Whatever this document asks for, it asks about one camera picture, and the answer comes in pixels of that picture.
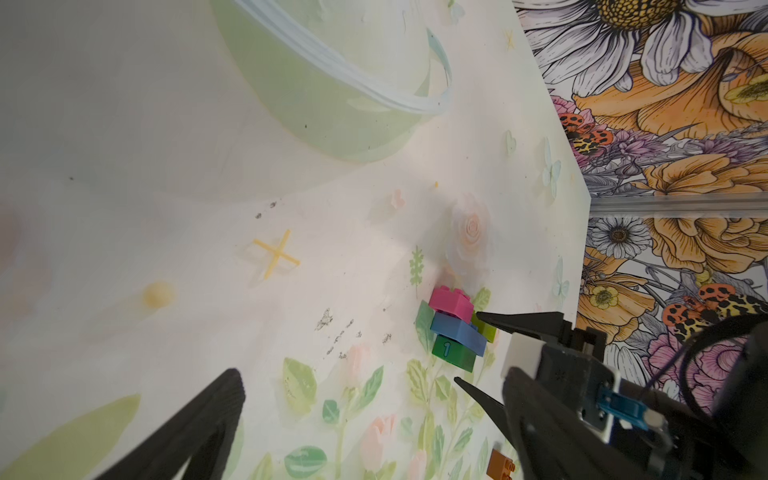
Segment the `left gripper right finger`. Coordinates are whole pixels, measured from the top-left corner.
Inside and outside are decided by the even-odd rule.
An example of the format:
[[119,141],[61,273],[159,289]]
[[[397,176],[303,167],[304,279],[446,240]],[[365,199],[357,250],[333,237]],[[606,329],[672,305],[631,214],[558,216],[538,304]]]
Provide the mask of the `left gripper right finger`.
[[502,398],[503,433],[517,451],[526,479],[648,477],[521,369],[508,370]]

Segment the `orange lego brick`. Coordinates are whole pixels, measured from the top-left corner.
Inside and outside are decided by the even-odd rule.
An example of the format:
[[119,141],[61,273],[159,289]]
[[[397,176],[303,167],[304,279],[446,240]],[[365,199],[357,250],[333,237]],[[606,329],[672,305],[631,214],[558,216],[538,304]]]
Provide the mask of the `orange lego brick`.
[[494,449],[491,452],[485,474],[492,480],[512,480],[516,469],[517,467],[511,458]]

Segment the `lime green lego brick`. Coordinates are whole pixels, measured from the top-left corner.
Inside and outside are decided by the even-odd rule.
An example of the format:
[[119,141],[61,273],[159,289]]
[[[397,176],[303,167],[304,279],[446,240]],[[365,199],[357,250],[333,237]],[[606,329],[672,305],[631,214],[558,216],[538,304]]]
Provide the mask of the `lime green lego brick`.
[[477,313],[474,313],[472,316],[472,325],[480,334],[485,337],[488,343],[493,343],[495,341],[497,328],[489,325],[485,321],[480,320],[477,316]]

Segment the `light blue long lego brick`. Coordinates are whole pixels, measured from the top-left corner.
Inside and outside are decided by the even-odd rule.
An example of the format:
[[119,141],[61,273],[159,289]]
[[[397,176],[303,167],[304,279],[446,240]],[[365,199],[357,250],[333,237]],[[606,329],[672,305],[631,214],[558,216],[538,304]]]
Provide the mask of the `light blue long lego brick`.
[[441,312],[437,312],[430,329],[447,339],[458,342],[482,357],[485,354],[487,339],[471,323]]

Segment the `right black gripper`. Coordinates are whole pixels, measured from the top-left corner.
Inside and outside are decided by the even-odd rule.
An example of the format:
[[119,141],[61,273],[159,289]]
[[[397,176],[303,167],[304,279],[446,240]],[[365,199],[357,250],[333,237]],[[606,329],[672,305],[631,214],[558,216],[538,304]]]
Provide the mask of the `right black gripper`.
[[[566,347],[563,380],[566,384],[606,383],[606,367],[603,364],[606,333],[593,327],[574,328],[564,319],[562,312],[532,312],[498,314],[478,312],[477,318],[509,334],[519,333],[545,343]],[[503,435],[509,435],[505,406],[476,386],[460,377],[453,379],[488,415]]]

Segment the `pink lego brick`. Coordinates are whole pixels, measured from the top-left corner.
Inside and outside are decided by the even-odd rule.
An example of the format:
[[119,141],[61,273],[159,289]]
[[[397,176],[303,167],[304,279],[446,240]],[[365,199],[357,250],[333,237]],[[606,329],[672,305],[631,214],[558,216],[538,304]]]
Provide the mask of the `pink lego brick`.
[[474,314],[471,298],[463,290],[445,285],[432,291],[428,305],[435,312],[458,318],[467,324],[471,323]]

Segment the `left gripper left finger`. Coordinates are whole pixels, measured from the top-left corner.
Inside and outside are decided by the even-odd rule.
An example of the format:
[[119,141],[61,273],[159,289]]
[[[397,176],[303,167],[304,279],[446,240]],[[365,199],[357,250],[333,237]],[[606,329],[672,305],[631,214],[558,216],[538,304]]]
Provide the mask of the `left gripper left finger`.
[[221,479],[245,402],[240,372],[229,368],[102,479]]

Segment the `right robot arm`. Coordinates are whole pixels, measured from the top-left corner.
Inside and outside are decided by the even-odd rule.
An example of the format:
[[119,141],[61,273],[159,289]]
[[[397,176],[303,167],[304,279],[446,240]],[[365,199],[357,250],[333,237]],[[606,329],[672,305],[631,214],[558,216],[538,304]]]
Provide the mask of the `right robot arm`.
[[[623,380],[604,364],[603,333],[569,330],[559,312],[481,319],[522,341],[529,367],[508,369],[494,398],[463,389],[515,449],[528,479],[763,479],[767,475],[767,317],[733,317],[687,340],[664,365],[680,399]],[[725,341],[744,338],[711,407],[689,368]]]

